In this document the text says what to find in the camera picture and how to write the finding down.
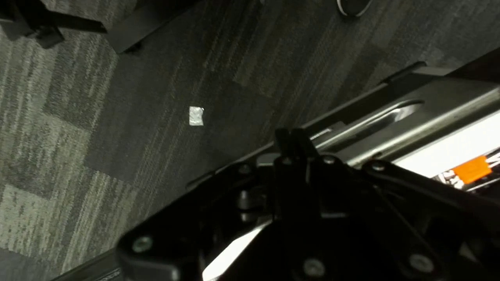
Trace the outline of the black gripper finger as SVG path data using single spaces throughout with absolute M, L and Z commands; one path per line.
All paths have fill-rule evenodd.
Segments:
M 311 137 L 300 127 L 280 127 L 275 132 L 275 145 L 283 162 L 316 159 L 319 155 Z

